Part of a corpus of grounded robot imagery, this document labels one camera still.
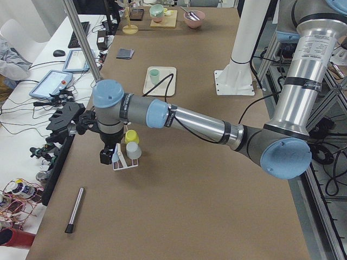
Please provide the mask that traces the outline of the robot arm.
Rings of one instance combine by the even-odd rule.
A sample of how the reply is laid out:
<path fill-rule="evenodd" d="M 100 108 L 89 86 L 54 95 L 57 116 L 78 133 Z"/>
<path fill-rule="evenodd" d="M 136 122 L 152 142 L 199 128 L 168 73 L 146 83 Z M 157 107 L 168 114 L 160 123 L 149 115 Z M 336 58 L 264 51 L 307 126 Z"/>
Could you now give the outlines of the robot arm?
<path fill-rule="evenodd" d="M 198 98 L 204 112 L 197 113 L 155 99 L 150 92 L 126 93 L 115 80 L 103 80 L 93 89 L 100 129 L 112 134 L 121 122 L 184 128 L 207 142 L 229 146 L 277 178 L 299 176 L 311 163 L 306 123 L 335 44 L 346 33 L 345 9 L 346 1 L 280 4 L 279 23 L 286 30 L 296 30 L 298 44 L 274 115 L 263 128 L 212 118 L 211 112 L 221 110 L 212 97 Z"/>

